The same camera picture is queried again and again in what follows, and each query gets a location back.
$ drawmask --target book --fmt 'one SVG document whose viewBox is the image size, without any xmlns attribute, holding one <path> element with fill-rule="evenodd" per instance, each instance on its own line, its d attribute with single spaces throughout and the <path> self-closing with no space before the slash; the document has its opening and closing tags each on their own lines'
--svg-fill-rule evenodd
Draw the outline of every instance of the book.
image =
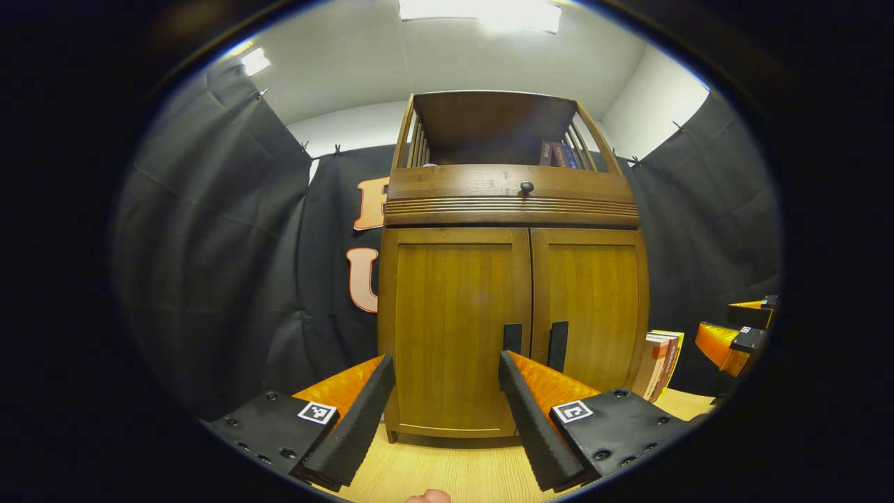
<svg viewBox="0 0 894 503">
<path fill-rule="evenodd" d="M 561 147 L 561 143 L 553 141 L 550 145 L 552 145 L 552 156 L 556 161 L 555 165 L 559 167 L 568 167 L 568 161 L 565 159 L 565 149 Z"/>
<path fill-rule="evenodd" d="M 655 337 L 667 337 L 668 339 L 668 355 L 664 360 L 664 368 L 662 369 L 662 374 L 658 378 L 658 384 L 655 385 L 655 390 L 652 392 L 652 395 L 647 399 L 649 402 L 654 403 L 656 400 L 664 395 L 664 390 L 667 389 L 668 384 L 671 383 L 671 378 L 673 377 L 673 371 L 677 368 L 677 361 L 679 360 L 679 352 L 683 349 L 683 332 L 668 332 L 665 330 L 652 330 L 649 334 Z"/>
<path fill-rule="evenodd" d="M 568 162 L 568 167 L 571 169 L 580 169 L 578 160 L 574 157 L 574 151 L 571 149 L 571 146 L 562 144 L 562 150 L 565 152 L 565 159 Z"/>
<path fill-rule="evenodd" d="M 645 348 L 641 355 L 637 378 L 634 379 L 631 391 L 648 398 L 661 375 L 662 364 L 667 357 L 668 341 L 658 337 L 645 336 Z"/>
<path fill-rule="evenodd" d="M 540 146 L 540 166 L 551 166 L 552 162 L 552 144 L 544 141 Z"/>
</svg>

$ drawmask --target orange letter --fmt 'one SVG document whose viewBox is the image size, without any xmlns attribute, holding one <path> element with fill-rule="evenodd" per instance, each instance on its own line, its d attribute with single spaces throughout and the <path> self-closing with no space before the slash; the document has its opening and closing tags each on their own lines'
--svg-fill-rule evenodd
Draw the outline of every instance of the orange letter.
<svg viewBox="0 0 894 503">
<path fill-rule="evenodd" d="M 360 199 L 360 217 L 354 221 L 355 230 L 375 229 L 384 223 L 384 204 L 388 197 L 384 188 L 388 185 L 389 178 L 391 177 L 386 176 L 375 180 L 365 180 L 357 185 L 363 195 Z"/>
<path fill-rule="evenodd" d="M 348 292 L 350 299 L 366 312 L 379 311 L 379 298 L 373 294 L 373 260 L 379 252 L 372 248 L 351 248 L 348 250 L 350 273 Z"/>
</svg>

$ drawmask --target black backdrop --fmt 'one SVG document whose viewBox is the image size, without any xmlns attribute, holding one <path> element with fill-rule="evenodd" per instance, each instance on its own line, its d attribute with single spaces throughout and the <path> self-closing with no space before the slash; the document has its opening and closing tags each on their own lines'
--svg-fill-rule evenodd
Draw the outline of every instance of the black backdrop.
<svg viewBox="0 0 894 503">
<path fill-rule="evenodd" d="M 715 396 L 732 377 L 696 347 L 699 321 L 723 323 L 726 304 L 781 288 L 781 213 L 770 171 L 714 91 L 639 165 L 621 165 L 645 238 L 649 328 L 686 333 L 670 386 Z"/>
<path fill-rule="evenodd" d="M 382 229 L 354 230 L 364 180 L 388 176 L 393 145 L 323 156 L 304 201 L 296 253 L 300 309 L 276 334 L 266 378 L 271 388 L 305 388 L 376 356 L 375 314 L 350 298 L 352 248 L 379 250 Z M 371 289 L 378 292 L 378 260 Z"/>
<path fill-rule="evenodd" d="M 113 225 L 113 279 L 139 349 L 191 412 L 256 395 L 297 309 L 299 203 L 311 159 L 241 65 L 184 83 L 132 160 Z"/>
</svg>

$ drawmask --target light fixture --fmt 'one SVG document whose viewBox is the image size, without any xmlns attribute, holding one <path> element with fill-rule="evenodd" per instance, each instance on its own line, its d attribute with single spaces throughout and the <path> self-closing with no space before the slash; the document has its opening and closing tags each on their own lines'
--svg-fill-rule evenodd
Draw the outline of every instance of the light fixture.
<svg viewBox="0 0 894 503">
<path fill-rule="evenodd" d="M 233 57 L 235 55 L 240 55 L 240 54 L 244 53 L 245 51 L 249 50 L 249 47 L 252 47 L 254 45 L 255 45 L 255 43 L 252 42 L 251 40 L 246 40 L 246 41 L 242 42 L 241 44 L 235 46 L 234 48 L 230 49 L 229 51 L 227 51 L 226 55 L 227 55 L 227 57 Z"/>
<path fill-rule="evenodd" d="M 545 0 L 399 0 L 401 19 L 465 18 L 557 33 L 561 8 Z"/>
<path fill-rule="evenodd" d="M 258 47 L 242 57 L 242 64 L 245 65 L 245 73 L 250 77 L 270 66 L 270 60 L 264 57 L 264 49 Z"/>
</svg>

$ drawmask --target ceiling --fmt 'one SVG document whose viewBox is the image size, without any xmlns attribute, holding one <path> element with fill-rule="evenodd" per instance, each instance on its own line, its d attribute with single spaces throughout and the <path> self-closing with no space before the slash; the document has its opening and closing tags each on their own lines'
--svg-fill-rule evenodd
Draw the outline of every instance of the ceiling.
<svg viewBox="0 0 894 503">
<path fill-rule="evenodd" d="M 271 66 L 252 79 L 285 124 L 437 90 L 517 90 L 579 100 L 600 120 L 645 41 L 560 2 L 558 34 L 475 20 L 401 21 L 398 0 L 331 0 L 252 39 Z"/>
</svg>

